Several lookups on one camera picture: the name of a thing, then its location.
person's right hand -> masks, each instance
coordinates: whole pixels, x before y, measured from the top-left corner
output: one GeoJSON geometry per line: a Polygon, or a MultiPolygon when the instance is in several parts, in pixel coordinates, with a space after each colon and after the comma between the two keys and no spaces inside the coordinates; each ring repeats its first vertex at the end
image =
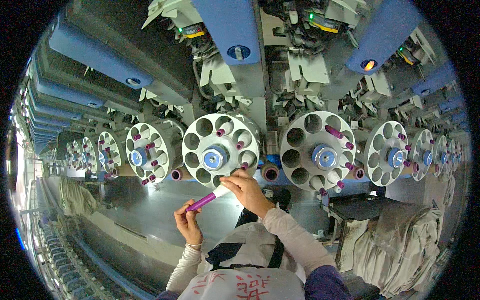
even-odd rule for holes
{"type": "Polygon", "coordinates": [[[258,182],[246,171],[239,169],[230,177],[221,177],[223,185],[231,190],[242,205],[260,218],[265,218],[275,204],[267,200],[258,182]]]}

hand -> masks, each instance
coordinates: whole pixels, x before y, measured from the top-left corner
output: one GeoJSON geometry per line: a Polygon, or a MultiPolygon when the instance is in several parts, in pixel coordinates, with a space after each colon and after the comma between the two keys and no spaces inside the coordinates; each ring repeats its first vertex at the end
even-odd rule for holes
{"type": "Polygon", "coordinates": [[[190,199],[180,209],[176,210],[173,215],[175,216],[175,221],[177,221],[177,228],[187,243],[200,245],[204,241],[204,235],[200,227],[198,227],[196,216],[202,212],[202,209],[199,208],[196,211],[186,212],[187,207],[194,203],[195,201],[190,199]]]}
{"type": "Polygon", "coordinates": [[[239,169],[230,177],[221,177],[223,185],[231,190],[242,205],[260,218],[265,218],[275,204],[267,200],[258,182],[246,171],[239,169]]]}

bracelet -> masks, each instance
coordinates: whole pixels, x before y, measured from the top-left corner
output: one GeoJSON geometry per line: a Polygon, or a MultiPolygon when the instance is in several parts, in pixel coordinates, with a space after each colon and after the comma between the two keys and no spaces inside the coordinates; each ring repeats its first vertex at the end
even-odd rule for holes
{"type": "Polygon", "coordinates": [[[190,247],[198,247],[198,246],[202,246],[202,245],[203,245],[203,243],[198,244],[198,245],[192,245],[192,244],[189,244],[189,243],[187,243],[187,242],[185,242],[185,244],[186,244],[186,245],[189,245],[190,247]]]}

white sleeve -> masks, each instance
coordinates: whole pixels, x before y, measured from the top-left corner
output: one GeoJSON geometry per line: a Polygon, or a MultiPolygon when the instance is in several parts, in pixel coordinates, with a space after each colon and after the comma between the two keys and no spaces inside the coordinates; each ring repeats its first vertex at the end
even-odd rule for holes
{"type": "Polygon", "coordinates": [[[267,212],[263,223],[268,232],[277,235],[295,261],[303,266],[307,278],[322,265],[336,267],[333,256],[325,247],[278,204],[267,212]]]}
{"type": "Polygon", "coordinates": [[[190,281],[197,276],[198,265],[202,261],[202,252],[189,245],[185,245],[182,258],[179,264],[173,270],[170,280],[168,280],[167,289],[169,291],[181,294],[188,286],[190,281]]]}

person's left hand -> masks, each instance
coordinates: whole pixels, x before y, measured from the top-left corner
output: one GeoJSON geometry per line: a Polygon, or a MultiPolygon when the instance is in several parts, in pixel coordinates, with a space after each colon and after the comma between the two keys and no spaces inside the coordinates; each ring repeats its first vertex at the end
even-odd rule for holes
{"type": "Polygon", "coordinates": [[[196,216],[202,212],[202,209],[199,208],[196,211],[186,211],[187,207],[194,203],[195,201],[190,199],[180,209],[176,210],[173,215],[177,221],[177,228],[187,243],[191,245],[200,245],[204,241],[204,235],[202,234],[200,227],[198,227],[196,216]]]}

